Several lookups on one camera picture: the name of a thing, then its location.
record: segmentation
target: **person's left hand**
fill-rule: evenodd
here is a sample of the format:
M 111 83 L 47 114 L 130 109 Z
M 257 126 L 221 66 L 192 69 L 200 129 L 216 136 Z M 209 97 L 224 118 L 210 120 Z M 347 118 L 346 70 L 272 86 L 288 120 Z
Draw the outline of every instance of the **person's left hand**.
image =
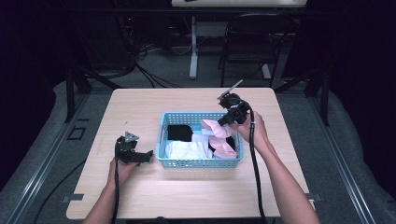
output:
M 122 186 L 122 184 L 128 179 L 129 175 L 131 174 L 132 170 L 136 167 L 137 164 L 139 164 L 139 162 L 125 163 L 125 162 L 119 160 L 119 185 L 120 186 Z M 107 184 L 115 183 L 114 182 L 115 171 L 116 171 L 116 160 L 115 160 L 115 158 L 113 158 L 113 160 L 110 163 L 110 170 L 108 171 Z

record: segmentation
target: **table surface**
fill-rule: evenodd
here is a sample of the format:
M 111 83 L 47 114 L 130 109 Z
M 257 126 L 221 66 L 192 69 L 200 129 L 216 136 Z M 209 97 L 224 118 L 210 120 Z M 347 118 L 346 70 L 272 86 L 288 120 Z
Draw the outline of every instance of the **table surface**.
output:
M 83 219 L 99 198 L 114 146 L 125 131 L 138 135 L 136 151 L 155 151 L 161 116 L 170 111 L 226 112 L 217 98 L 227 89 L 119 89 L 106 112 L 66 215 Z M 263 115 L 279 157 L 307 193 L 308 187 L 272 89 L 236 88 L 232 93 Z M 248 143 L 235 168 L 163 168 L 155 156 L 134 170 L 120 193 L 118 218 L 259 217 L 257 188 Z M 265 215 L 279 217 L 266 166 L 258 153 Z
M 172 0 L 173 7 L 305 7 L 306 0 Z

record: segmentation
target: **office chair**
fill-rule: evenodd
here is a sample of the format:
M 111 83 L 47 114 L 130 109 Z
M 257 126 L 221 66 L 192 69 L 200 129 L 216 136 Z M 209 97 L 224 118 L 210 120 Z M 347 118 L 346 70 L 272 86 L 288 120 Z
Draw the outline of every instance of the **office chair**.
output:
M 257 63 L 259 69 L 269 63 L 274 65 L 269 84 L 271 88 L 282 41 L 292 27 L 292 19 L 279 14 L 244 13 L 229 21 L 219 59 L 220 86 L 224 85 L 226 62 Z

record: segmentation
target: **pink cloth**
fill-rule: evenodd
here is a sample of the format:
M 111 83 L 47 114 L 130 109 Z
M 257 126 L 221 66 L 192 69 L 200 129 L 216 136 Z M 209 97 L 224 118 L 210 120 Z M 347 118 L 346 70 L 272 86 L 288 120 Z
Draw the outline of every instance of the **pink cloth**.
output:
M 223 159 L 234 159 L 237 154 L 230 145 L 228 145 L 226 138 L 230 137 L 236 131 L 231 127 L 222 127 L 216 120 L 202 119 L 201 125 L 212 131 L 214 135 L 209 136 L 209 144 L 215 149 L 214 155 Z

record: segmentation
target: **blue plastic basket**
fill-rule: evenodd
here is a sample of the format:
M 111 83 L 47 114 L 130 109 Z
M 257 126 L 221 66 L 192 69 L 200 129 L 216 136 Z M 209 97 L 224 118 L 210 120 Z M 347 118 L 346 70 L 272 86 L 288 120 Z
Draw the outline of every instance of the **blue plastic basket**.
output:
M 244 157 L 243 139 L 239 133 L 233 135 L 235 141 L 235 159 L 201 159 L 201 160 L 174 160 L 168 159 L 165 153 L 166 146 L 170 143 L 168 138 L 168 125 L 185 124 L 192 128 L 194 133 L 201 133 L 201 119 L 218 120 L 224 112 L 165 112 L 161 118 L 161 125 L 156 146 L 156 158 L 165 168 L 234 168 Z

